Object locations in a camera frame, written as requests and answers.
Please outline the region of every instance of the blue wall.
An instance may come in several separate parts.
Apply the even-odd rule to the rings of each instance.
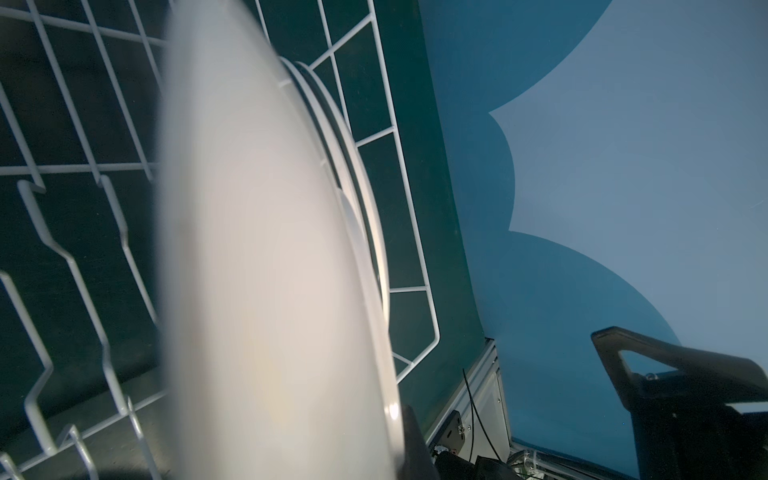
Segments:
[[[734,353],[747,344],[753,356],[768,337],[759,336],[768,322],[755,300],[768,286],[759,247],[768,210],[754,206],[768,171],[764,155],[753,155],[768,151],[760,139],[768,109],[727,108],[745,97],[763,105],[768,62],[745,45],[766,45],[755,43],[764,9],[476,3],[420,7],[472,285],[486,334],[497,340],[512,435],[637,475],[629,415],[590,333],[618,325],[672,343],[682,333],[689,346]],[[725,60],[734,55],[741,70],[718,74],[734,71]],[[739,83],[749,72],[753,79]],[[734,82],[740,93],[727,88]],[[713,107],[718,98],[722,108]],[[715,147],[718,129],[726,134]],[[697,149],[684,150],[692,142]],[[711,167],[688,168],[697,160]],[[723,177],[730,182],[707,189]],[[723,207],[728,192],[743,197]],[[746,253],[713,260],[739,242]],[[756,329],[757,340],[732,334],[732,322]]]

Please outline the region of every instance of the dishwasher rack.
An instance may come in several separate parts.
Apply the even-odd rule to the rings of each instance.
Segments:
[[[25,140],[25,136],[24,136],[24,133],[22,132],[22,128],[19,125],[19,122],[17,121],[17,117],[15,115],[11,102],[8,99],[8,96],[6,95],[5,90],[2,87],[2,84],[0,84],[0,107],[2,107],[3,113],[5,115],[5,119],[8,122],[10,130],[12,132],[12,136],[15,139],[15,142],[18,146],[18,150],[21,152],[24,162],[26,164],[25,166],[1,166],[0,176],[22,177],[22,179],[19,180],[17,183],[18,193],[21,196],[25,209],[27,210],[27,213],[29,215],[32,225],[35,228],[35,232],[37,233],[39,240],[45,246],[47,246],[48,248],[56,252],[60,257],[62,257],[62,259],[68,265],[68,269],[70,270],[71,276],[77,286],[79,295],[88,312],[89,320],[91,321],[92,326],[97,333],[98,340],[101,344],[102,370],[104,373],[104,377],[107,380],[110,396],[112,398],[112,401],[114,402],[114,405],[118,413],[116,415],[113,415],[110,418],[107,418],[97,423],[96,425],[90,426],[89,428],[85,429],[82,432],[79,431],[75,425],[67,425],[63,429],[59,437],[56,440],[54,440],[53,435],[49,431],[48,423],[38,405],[38,397],[41,391],[43,390],[45,383],[48,381],[48,379],[50,378],[51,374],[54,371],[54,364],[51,361],[51,357],[48,354],[45,344],[43,343],[40,335],[38,334],[37,329],[35,328],[35,323],[32,317],[27,311],[25,302],[23,300],[23,297],[24,297],[23,292],[20,293],[17,290],[16,285],[14,284],[14,281],[9,274],[7,274],[6,272],[0,272],[0,280],[2,280],[3,286],[8,294],[8,297],[10,298],[12,305],[16,313],[18,314],[18,317],[21,320],[26,333],[28,334],[31,344],[34,346],[35,351],[38,355],[38,358],[40,359],[40,362],[44,367],[43,373],[38,377],[38,380],[35,382],[32,389],[29,391],[29,393],[27,394],[24,400],[25,414],[30,423],[31,429],[35,434],[35,438],[37,439],[40,447],[42,448],[42,453],[39,455],[36,455],[33,458],[30,458],[29,460],[19,464],[18,466],[13,462],[13,460],[9,455],[2,453],[0,455],[0,463],[2,463],[6,473],[5,475],[0,475],[0,480],[4,480],[5,478],[14,478],[14,479],[24,478],[22,474],[24,471],[32,468],[33,466],[40,464],[47,458],[52,457],[58,454],[60,451],[68,449],[69,447],[72,447],[72,446],[75,447],[78,454],[80,455],[80,458],[83,461],[88,471],[89,477],[91,479],[97,478],[98,474],[96,472],[93,459],[91,458],[91,455],[89,454],[89,451],[85,443],[83,442],[83,440],[92,435],[95,435],[96,433],[100,432],[103,429],[106,429],[108,426],[113,425],[114,423],[116,423],[117,421],[125,417],[128,417],[131,420],[131,425],[133,427],[136,440],[140,447],[141,454],[144,457],[144,460],[147,464],[147,469],[150,472],[152,479],[155,480],[157,478],[160,478],[161,475],[157,469],[157,466],[155,465],[152,452],[146,442],[146,439],[144,438],[144,433],[142,431],[141,423],[139,422],[136,411],[141,410],[153,404],[158,399],[161,399],[164,396],[164,392],[159,391],[154,393],[153,395],[146,396],[140,402],[137,402],[135,404],[132,402],[130,397],[124,394],[121,384],[118,381],[118,378],[115,374],[114,367],[112,365],[111,346],[110,346],[109,338],[107,336],[107,333],[104,331],[101,317],[99,316],[97,308],[94,305],[94,302],[91,298],[91,294],[89,293],[87,282],[84,279],[83,275],[81,274],[81,270],[78,267],[78,262],[75,259],[75,257],[72,254],[70,254],[70,252],[68,252],[59,243],[57,243],[56,239],[51,234],[51,231],[48,228],[48,225],[43,216],[43,213],[41,212],[41,209],[38,205],[37,198],[38,196],[45,195],[48,191],[45,186],[43,175],[90,173],[93,176],[94,182],[104,191],[104,195],[106,196],[109,207],[111,208],[111,213],[114,218],[114,222],[118,228],[120,248],[123,251],[125,261],[127,262],[129,269],[131,271],[131,274],[133,276],[135,287],[138,290],[139,294],[141,295],[141,298],[144,302],[144,307],[147,310],[147,314],[151,318],[152,322],[157,325],[157,314],[154,308],[154,304],[150,298],[150,294],[147,291],[147,287],[145,285],[142,274],[139,271],[139,268],[134,260],[134,255],[131,251],[131,245],[129,243],[128,224],[125,219],[123,210],[121,208],[121,203],[118,199],[117,194],[115,193],[115,189],[112,184],[112,181],[108,176],[108,174],[112,171],[140,170],[144,172],[144,176],[146,177],[147,181],[152,182],[154,179],[154,168],[156,167],[156,165],[155,163],[147,159],[147,155],[145,154],[145,151],[144,151],[144,146],[142,145],[142,142],[137,133],[137,129],[134,126],[134,119],[131,116],[130,109],[127,105],[127,102],[124,97],[124,93],[121,89],[121,84],[118,81],[117,74],[115,73],[112,59],[110,58],[110,55],[108,54],[108,50],[104,45],[104,38],[105,37],[115,38],[122,41],[136,42],[143,45],[144,51],[146,52],[147,60],[149,62],[149,65],[151,66],[152,74],[154,76],[155,81],[157,82],[157,89],[159,91],[160,96],[162,96],[164,89],[172,88],[172,86],[164,85],[161,78],[160,69],[157,66],[158,61],[155,58],[155,53],[153,52],[153,48],[163,48],[164,46],[166,46],[166,42],[165,40],[162,40],[160,38],[154,38],[147,35],[146,31],[144,30],[144,24],[142,23],[142,19],[141,19],[135,0],[127,0],[127,3],[130,6],[131,13],[133,15],[138,34],[132,33],[129,31],[117,30],[114,28],[105,28],[97,25],[96,20],[94,18],[94,13],[91,9],[91,5],[89,4],[88,0],[81,0],[82,7],[84,9],[85,16],[87,17],[88,23],[76,22],[76,21],[53,17],[49,15],[41,15],[40,12],[38,11],[37,5],[35,4],[35,0],[26,0],[26,3],[28,6],[28,11],[21,10],[18,8],[0,7],[0,17],[12,18],[12,19],[24,21],[24,22],[31,22],[35,26],[40,42],[42,43],[43,49],[45,50],[45,55],[48,59],[49,66],[54,73],[55,80],[58,85],[58,89],[60,91],[61,96],[64,99],[69,118],[71,120],[71,123],[74,125],[74,129],[77,134],[79,144],[86,158],[86,163],[84,164],[47,164],[47,165],[36,164],[35,158],[31,152],[31,149],[28,146],[27,141]],[[169,0],[168,3],[170,8],[170,14],[172,15],[173,10],[175,8],[174,0]],[[255,5],[257,7],[257,12],[259,17],[258,19],[262,26],[264,35],[267,41],[269,41],[270,31],[269,31],[268,25],[265,22],[260,1],[255,0]],[[342,86],[341,77],[339,76],[339,69],[336,63],[336,53],[342,46],[344,46],[344,44],[346,44],[348,41],[353,39],[365,27],[367,27],[368,25],[371,26],[373,38],[376,44],[376,54],[378,56],[380,74],[381,74],[382,83],[384,86],[384,94],[386,97],[386,107],[389,113],[389,121],[391,124],[389,127],[384,128],[377,133],[374,133],[372,135],[369,135],[368,137],[363,138],[362,140],[357,141],[355,143],[355,146],[362,147],[363,145],[366,145],[368,143],[371,143],[373,141],[376,141],[382,137],[386,137],[389,135],[391,135],[392,139],[394,140],[400,174],[402,176],[402,183],[403,183],[403,187],[406,195],[406,202],[407,202],[408,212],[409,212],[409,221],[410,221],[410,225],[411,225],[414,240],[415,240],[416,250],[418,253],[419,267],[422,273],[423,284],[415,285],[415,286],[389,288],[389,293],[396,295],[399,293],[407,293],[407,292],[424,292],[426,294],[426,298],[429,304],[429,312],[432,320],[432,330],[434,332],[433,340],[427,346],[425,346],[425,348],[413,359],[408,359],[402,355],[399,355],[398,353],[392,352],[392,355],[395,359],[405,364],[405,368],[401,369],[397,375],[397,381],[400,382],[418,364],[420,364],[420,362],[437,346],[439,342],[440,334],[439,334],[439,325],[437,321],[437,316],[435,313],[434,302],[432,298],[432,289],[429,284],[429,275],[427,272],[427,266],[425,262],[422,242],[419,235],[419,225],[416,219],[415,209],[413,206],[411,187],[409,184],[408,174],[406,170],[406,161],[405,161],[405,158],[403,157],[403,152],[402,152],[402,145],[401,145],[400,136],[399,136],[396,113],[395,113],[395,108],[392,101],[392,93],[389,86],[389,78],[386,70],[386,62],[385,62],[384,52],[382,49],[382,43],[381,43],[381,38],[379,34],[379,25],[376,20],[376,10],[374,8],[374,4],[372,0],[368,0],[367,5],[369,9],[368,14],[365,15],[362,19],[360,19],[360,21],[352,29],[350,29],[344,36],[342,36],[339,40],[332,42],[331,34],[329,33],[329,26],[326,18],[323,0],[318,0],[317,7],[319,9],[320,18],[322,19],[322,23],[323,23],[323,30],[324,30],[325,39],[326,39],[326,46],[325,46],[326,50],[315,61],[309,64],[309,69],[315,70],[324,61],[328,59],[330,60],[333,68],[333,77],[336,83],[335,85],[336,91],[338,92],[338,95],[339,95],[338,96],[339,107],[341,112],[343,113],[346,126],[351,131],[352,125],[350,124],[350,121],[349,121],[349,113],[347,111],[345,92]],[[78,116],[78,109],[75,106],[74,99],[70,94],[67,82],[65,81],[65,77],[62,74],[61,68],[59,66],[57,56],[51,45],[51,41],[48,38],[46,26],[54,27],[54,28],[63,28],[63,29],[72,30],[72,31],[85,32],[85,33],[92,34],[94,36],[94,40],[98,47],[98,51],[101,56],[101,60],[103,61],[104,68],[108,73],[111,87],[113,88],[114,95],[118,100],[122,117],[130,133],[130,137],[135,149],[135,153],[139,158],[138,162],[130,162],[130,163],[98,163],[97,162],[97,158],[93,152],[93,149],[91,148],[91,143],[89,142],[89,138],[86,135],[81,119]],[[27,176],[31,177],[31,181],[23,178]],[[385,310],[387,310],[388,307],[386,306],[386,304],[388,302],[385,300],[384,303],[385,303]]]

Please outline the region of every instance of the rack tine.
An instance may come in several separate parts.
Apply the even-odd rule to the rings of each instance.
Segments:
[[[74,282],[78,286],[80,297],[83,299],[85,309],[91,317],[91,323],[93,323],[99,342],[101,342],[101,368],[104,370],[104,377],[107,379],[112,399],[114,400],[115,406],[118,408],[118,412],[121,415],[127,415],[128,408],[125,405],[125,399],[123,398],[123,392],[120,383],[118,382],[118,377],[115,375],[114,368],[112,367],[109,339],[107,338],[107,333],[104,331],[104,326],[101,324],[101,319],[99,318],[96,306],[91,299],[91,294],[85,286],[85,280],[83,280],[83,276],[80,274],[78,263],[74,260],[74,257],[64,249],[64,247],[56,243],[56,240],[54,240],[51,235],[51,231],[48,229],[48,225],[45,223],[45,218],[40,211],[38,202],[35,199],[35,193],[44,194],[45,189],[34,185],[28,180],[19,180],[16,185],[18,187],[18,192],[21,194],[22,200],[24,201],[24,206],[27,208],[29,218],[32,220],[32,224],[35,226],[35,231],[37,231],[38,237],[40,237],[42,243],[67,260],[67,265],[72,273],[72,278],[74,278]]]
[[[266,38],[266,43],[272,45],[272,42],[270,41],[270,33],[266,29],[266,23],[264,23],[264,13],[261,11],[261,3],[259,2],[259,0],[256,0],[256,10],[257,12],[259,12],[259,21],[261,22],[261,29],[264,32],[264,38]]]
[[[16,139],[16,144],[18,145],[18,149],[22,153],[24,162],[27,164],[27,167],[29,168],[29,173],[30,175],[32,175],[32,180],[35,181],[36,185],[39,185],[40,187],[45,188],[45,184],[43,183],[43,177],[40,176],[40,170],[38,170],[38,166],[35,163],[35,159],[32,158],[32,152],[29,151],[29,145],[27,145],[27,141],[24,138],[24,134],[22,133],[22,128],[19,127],[18,125],[18,121],[16,120],[16,115],[13,113],[13,108],[11,108],[11,102],[8,101],[8,96],[5,95],[5,90],[2,87],[2,83],[0,83],[0,107],[2,107],[2,110],[5,113],[5,119],[8,121],[8,126],[11,127],[13,138]]]
[[[128,105],[125,103],[125,97],[123,97],[123,91],[120,88],[118,76],[114,73],[112,61],[109,59],[109,54],[107,53],[107,47],[104,46],[104,40],[101,38],[101,32],[98,29],[98,25],[96,25],[96,19],[94,18],[94,13],[91,10],[91,4],[88,3],[88,0],[81,0],[81,3],[83,4],[83,9],[85,10],[85,16],[88,18],[88,23],[91,25],[91,30],[94,34],[94,39],[96,40],[96,46],[98,47],[99,53],[101,53],[101,59],[104,61],[104,66],[107,69],[107,75],[109,76],[109,80],[112,83],[114,94],[118,98],[120,110],[123,112],[125,124],[128,126],[128,133],[131,134],[131,139],[134,141],[136,154],[139,156],[139,161],[141,164],[144,165],[144,173],[147,175],[147,179],[152,181],[154,175],[152,174],[152,170],[149,169],[147,157],[144,155],[144,148],[141,146],[141,141],[139,140],[136,127],[134,126],[134,120],[130,111],[128,110]]]
[[[0,452],[0,463],[5,469],[5,473],[11,477],[11,480],[24,480],[24,476],[16,468],[16,464],[11,460],[11,456],[5,452]]]
[[[83,438],[80,436],[78,427],[72,424],[69,424],[64,427],[64,429],[61,431],[61,434],[59,434],[58,440],[56,442],[60,448],[64,448],[64,445],[67,442],[67,437],[72,439],[72,442],[74,443],[74,447],[78,450],[78,453],[80,454],[80,458],[83,459],[83,463],[85,464],[85,469],[88,470],[88,478],[90,480],[98,480],[98,472],[96,471],[96,464],[94,463],[93,458],[91,458],[91,454],[88,452],[88,448],[85,446],[85,442],[83,442]]]
[[[149,46],[147,32],[144,31],[144,23],[141,22],[141,16],[139,15],[138,8],[136,8],[136,1],[128,0],[128,4],[131,7],[131,12],[134,14],[134,20],[136,21],[136,26],[138,27],[139,35],[141,36],[141,43],[144,44],[144,50],[147,52],[147,60],[149,60],[149,65],[152,68],[154,79],[157,81],[157,88],[160,91],[160,95],[163,95],[165,93],[163,89],[163,80],[160,77],[160,70],[157,69],[157,63],[154,61],[154,54],[152,53],[152,48]]]
[[[64,74],[61,73],[61,67],[56,59],[56,54],[53,51],[51,40],[48,38],[48,33],[45,31],[45,26],[43,25],[35,0],[27,0],[27,7],[29,8],[30,15],[32,15],[32,21],[35,23],[35,28],[38,31],[40,42],[43,44],[45,55],[48,57],[48,63],[51,65],[54,77],[56,77],[58,89],[61,92],[61,96],[64,98],[64,103],[67,105],[67,111],[69,112],[69,117],[74,125],[74,130],[78,134],[78,139],[80,139],[80,145],[83,147],[85,159],[88,160],[88,165],[91,167],[94,180],[96,180],[96,184],[98,184],[100,174],[98,167],[96,166],[96,159],[91,150],[91,144],[88,143],[88,138],[85,136],[83,124],[80,122],[80,116],[78,115],[77,109],[74,107],[74,100],[72,100],[72,95],[69,93],[69,87],[67,87],[67,82],[64,80]]]
[[[125,396],[125,403],[128,405],[128,416],[131,418],[131,425],[134,427],[134,433],[136,433],[136,441],[141,449],[141,454],[144,456],[144,460],[147,462],[147,468],[152,480],[162,480],[160,472],[157,470],[157,464],[154,462],[152,451],[149,449],[144,432],[141,430],[141,424],[139,423],[139,417],[134,410],[134,403],[131,401],[131,397]]]
[[[53,443],[51,432],[48,430],[48,424],[45,422],[45,419],[40,412],[40,406],[38,405],[40,391],[43,390],[45,383],[53,373],[53,362],[51,361],[51,356],[48,355],[48,351],[45,348],[45,344],[40,338],[40,335],[38,335],[38,330],[35,328],[32,318],[29,316],[27,307],[24,305],[21,296],[18,294],[18,290],[16,290],[16,285],[13,283],[13,279],[6,272],[0,270],[0,280],[2,280],[2,284],[5,287],[5,291],[8,292],[8,296],[11,297],[11,302],[16,309],[16,314],[22,321],[22,325],[24,325],[24,329],[27,331],[27,335],[32,341],[32,345],[35,347],[35,351],[38,353],[38,357],[44,368],[43,373],[24,399],[24,411],[27,413],[29,423],[32,425],[32,431],[35,432],[35,436],[37,437],[43,452],[48,456],[55,455],[58,449]]]
[[[152,300],[149,297],[149,292],[144,285],[144,281],[141,279],[141,273],[139,273],[139,269],[134,261],[134,254],[131,252],[131,247],[128,245],[128,224],[125,221],[125,216],[123,216],[123,209],[120,208],[118,195],[114,192],[112,180],[106,175],[101,175],[101,187],[104,188],[104,192],[107,194],[107,200],[109,200],[109,207],[112,209],[114,221],[118,224],[118,230],[120,231],[120,245],[123,247],[125,259],[128,261],[128,266],[131,268],[131,273],[134,275],[136,286],[139,288],[141,298],[144,299],[144,305],[147,306],[147,311],[152,319],[152,323],[157,325],[157,314],[154,311]]]

